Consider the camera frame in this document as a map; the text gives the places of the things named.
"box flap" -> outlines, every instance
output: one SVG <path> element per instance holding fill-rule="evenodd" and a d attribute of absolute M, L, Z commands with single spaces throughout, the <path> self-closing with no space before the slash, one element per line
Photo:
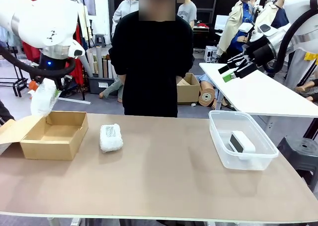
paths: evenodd
<path fill-rule="evenodd" d="M 0 127 L 0 144 L 20 142 L 42 118 L 32 115 L 18 121 L 6 122 Z"/>

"person in beige jacket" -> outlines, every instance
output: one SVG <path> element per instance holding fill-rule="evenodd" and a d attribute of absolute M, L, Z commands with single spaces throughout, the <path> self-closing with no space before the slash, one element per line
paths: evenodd
<path fill-rule="evenodd" d="M 285 0 L 277 0 L 274 4 L 269 4 L 265 7 L 264 11 L 257 17 L 255 21 L 255 30 L 261 24 L 267 24 L 275 28 L 287 25 L 288 22 L 284 20 L 286 17 L 283 9 Z"/>
<path fill-rule="evenodd" d="M 239 0 L 232 8 L 218 44 L 218 56 L 226 52 L 227 58 L 230 58 L 240 53 L 242 45 L 248 41 L 248 38 L 244 33 L 239 31 L 239 26 L 241 26 L 243 22 L 252 21 L 253 7 L 251 4 L 255 3 L 255 1 L 256 0 Z"/>

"cardboard box on floor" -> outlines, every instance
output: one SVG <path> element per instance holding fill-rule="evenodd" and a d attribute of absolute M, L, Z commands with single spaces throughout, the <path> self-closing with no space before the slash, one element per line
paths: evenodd
<path fill-rule="evenodd" d="M 189 85 L 177 85 L 178 103 L 196 103 L 200 93 L 200 83 L 192 73 L 187 73 L 184 80 Z"/>
<path fill-rule="evenodd" d="M 26 159 L 72 160 L 87 129 L 85 112 L 52 111 L 9 120 L 0 127 L 0 144 L 20 142 Z"/>

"black stool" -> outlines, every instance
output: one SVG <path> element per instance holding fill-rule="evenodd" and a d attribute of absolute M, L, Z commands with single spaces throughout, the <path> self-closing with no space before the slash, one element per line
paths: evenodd
<path fill-rule="evenodd" d="M 95 35 L 95 46 L 106 47 L 105 36 L 103 34 Z"/>
<path fill-rule="evenodd" d="M 313 192 L 318 182 L 318 144 L 311 139 L 285 137 L 277 149 Z"/>

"green object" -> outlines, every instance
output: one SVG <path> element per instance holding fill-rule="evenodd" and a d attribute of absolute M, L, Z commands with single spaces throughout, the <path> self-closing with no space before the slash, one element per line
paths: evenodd
<path fill-rule="evenodd" d="M 59 93 L 61 93 L 62 91 L 60 90 L 55 90 L 55 97 L 57 97 L 59 95 Z"/>
<path fill-rule="evenodd" d="M 226 76 L 223 76 L 223 80 L 224 80 L 225 83 L 229 82 L 232 79 L 231 74 L 233 74 L 233 72 L 228 74 L 228 75 L 226 75 Z"/>

